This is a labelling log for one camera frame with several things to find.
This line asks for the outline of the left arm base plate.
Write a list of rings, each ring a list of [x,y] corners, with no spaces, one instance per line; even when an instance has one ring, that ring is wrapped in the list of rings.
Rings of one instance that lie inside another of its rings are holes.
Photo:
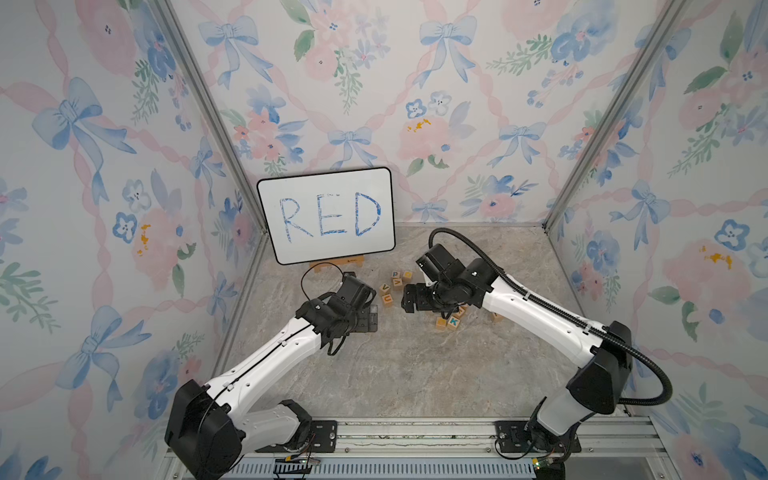
[[[269,445],[258,453],[300,454],[334,453],[338,440],[338,422],[336,420],[312,420],[303,422],[294,436],[281,445]]]

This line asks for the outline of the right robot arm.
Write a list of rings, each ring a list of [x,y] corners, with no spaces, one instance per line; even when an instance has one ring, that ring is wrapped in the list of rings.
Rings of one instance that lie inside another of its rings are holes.
[[[524,287],[483,257],[464,265],[434,248],[416,264],[425,280],[406,287],[406,312],[449,314],[476,307],[513,322],[573,365],[573,376],[545,396],[527,421],[524,434],[534,449],[566,445],[585,420],[615,411],[631,373],[630,332],[625,326],[586,320]]]

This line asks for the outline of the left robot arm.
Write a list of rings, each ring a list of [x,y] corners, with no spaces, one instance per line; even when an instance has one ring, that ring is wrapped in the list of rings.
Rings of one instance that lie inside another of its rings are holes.
[[[337,291],[305,301],[262,347],[204,384],[190,380],[176,392],[165,442],[196,479],[219,479],[250,452],[276,447],[308,451],[312,417],[293,400],[256,411],[254,404],[306,358],[335,355],[355,331],[366,331],[376,297],[352,272]]]

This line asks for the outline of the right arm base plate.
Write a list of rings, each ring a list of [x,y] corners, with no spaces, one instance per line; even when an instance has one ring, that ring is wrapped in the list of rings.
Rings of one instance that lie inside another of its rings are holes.
[[[542,427],[530,427],[527,420],[499,420],[493,423],[495,448],[506,456],[527,454],[580,453],[575,433],[555,436]]]

